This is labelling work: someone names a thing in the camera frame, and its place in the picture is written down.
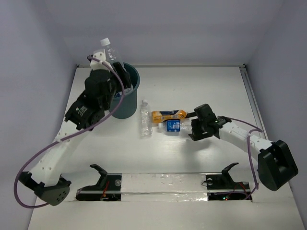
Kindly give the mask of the clear bottle blue-white cap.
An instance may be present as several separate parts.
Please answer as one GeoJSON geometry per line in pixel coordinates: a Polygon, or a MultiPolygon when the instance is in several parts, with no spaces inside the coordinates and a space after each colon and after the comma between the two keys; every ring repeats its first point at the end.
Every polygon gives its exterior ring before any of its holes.
{"type": "Polygon", "coordinates": [[[124,66],[119,52],[117,52],[113,44],[111,44],[109,38],[104,38],[100,40],[100,43],[101,43],[102,48],[105,50],[107,62],[109,62],[110,64],[114,64],[118,62],[122,66],[124,66]]]}

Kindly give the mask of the blue label water bottle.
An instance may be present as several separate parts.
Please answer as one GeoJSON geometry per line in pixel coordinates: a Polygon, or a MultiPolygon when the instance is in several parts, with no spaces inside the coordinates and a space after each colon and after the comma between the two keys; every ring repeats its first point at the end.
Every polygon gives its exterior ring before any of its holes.
{"type": "Polygon", "coordinates": [[[190,132],[192,127],[189,121],[172,119],[159,123],[158,130],[167,134],[177,134],[180,132],[190,132]]]}

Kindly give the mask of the orange label drink bottle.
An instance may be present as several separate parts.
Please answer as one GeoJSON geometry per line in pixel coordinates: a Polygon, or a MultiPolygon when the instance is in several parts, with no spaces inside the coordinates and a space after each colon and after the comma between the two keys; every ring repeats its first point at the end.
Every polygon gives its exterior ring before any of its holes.
{"type": "Polygon", "coordinates": [[[152,112],[152,122],[154,124],[162,123],[166,120],[173,119],[185,119],[187,112],[184,110],[171,110],[171,111],[153,111],[152,112]]]}

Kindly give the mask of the upright-lying clear ribbed bottle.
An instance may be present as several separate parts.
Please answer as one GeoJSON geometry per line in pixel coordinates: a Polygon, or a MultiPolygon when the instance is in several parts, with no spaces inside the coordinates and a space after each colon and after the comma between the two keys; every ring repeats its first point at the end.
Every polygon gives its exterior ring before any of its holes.
{"type": "Polygon", "coordinates": [[[141,135],[143,137],[150,137],[152,135],[152,114],[147,100],[142,100],[140,106],[141,115],[141,135]]]}

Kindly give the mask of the blue cap water bottle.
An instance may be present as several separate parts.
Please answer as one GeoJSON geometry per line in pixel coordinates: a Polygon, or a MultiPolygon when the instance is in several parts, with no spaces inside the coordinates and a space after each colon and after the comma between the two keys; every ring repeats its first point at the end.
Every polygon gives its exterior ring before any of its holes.
{"type": "Polygon", "coordinates": [[[118,93],[115,94],[114,97],[115,97],[115,98],[120,98],[121,96],[122,96],[122,92],[118,92],[118,93]]]}

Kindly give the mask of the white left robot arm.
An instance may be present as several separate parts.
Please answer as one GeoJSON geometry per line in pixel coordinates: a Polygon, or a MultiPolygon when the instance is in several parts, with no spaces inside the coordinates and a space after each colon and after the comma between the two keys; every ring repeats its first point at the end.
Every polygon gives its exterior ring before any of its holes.
{"type": "Polygon", "coordinates": [[[41,199],[44,206],[57,206],[69,194],[71,182],[61,174],[70,156],[81,141],[99,124],[112,116],[121,106],[125,88],[131,85],[130,75],[119,63],[109,64],[91,57],[93,62],[85,89],[70,106],[55,140],[36,153],[16,175],[13,192],[24,208],[17,192],[22,183],[41,199]]]}

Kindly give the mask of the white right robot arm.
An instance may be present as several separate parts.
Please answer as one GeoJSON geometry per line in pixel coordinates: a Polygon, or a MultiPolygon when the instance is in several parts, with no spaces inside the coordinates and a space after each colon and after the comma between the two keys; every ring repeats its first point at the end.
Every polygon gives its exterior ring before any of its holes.
{"type": "Polygon", "coordinates": [[[235,124],[235,119],[216,116],[208,104],[203,104],[187,113],[191,120],[190,138],[199,141],[216,137],[226,141],[248,154],[250,163],[255,159],[258,163],[258,178],[271,191],[277,191],[285,183],[298,175],[298,167],[288,145],[257,137],[252,132],[261,132],[254,126],[246,131],[235,124]]]}

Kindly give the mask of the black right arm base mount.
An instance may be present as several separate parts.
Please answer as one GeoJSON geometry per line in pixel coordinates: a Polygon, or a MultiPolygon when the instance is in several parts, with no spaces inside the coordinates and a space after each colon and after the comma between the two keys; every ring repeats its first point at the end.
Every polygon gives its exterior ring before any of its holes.
{"type": "Polygon", "coordinates": [[[201,185],[207,188],[209,201],[252,200],[249,183],[235,182],[229,174],[229,171],[238,164],[238,162],[231,163],[219,173],[205,175],[201,185]]]}

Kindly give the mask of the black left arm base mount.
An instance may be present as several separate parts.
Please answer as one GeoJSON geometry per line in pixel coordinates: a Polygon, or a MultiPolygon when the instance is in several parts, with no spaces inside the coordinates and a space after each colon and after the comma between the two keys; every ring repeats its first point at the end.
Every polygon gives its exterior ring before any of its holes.
{"type": "Polygon", "coordinates": [[[88,185],[77,190],[78,201],[121,201],[122,174],[108,174],[97,164],[90,165],[98,171],[100,177],[96,184],[88,185]]]}

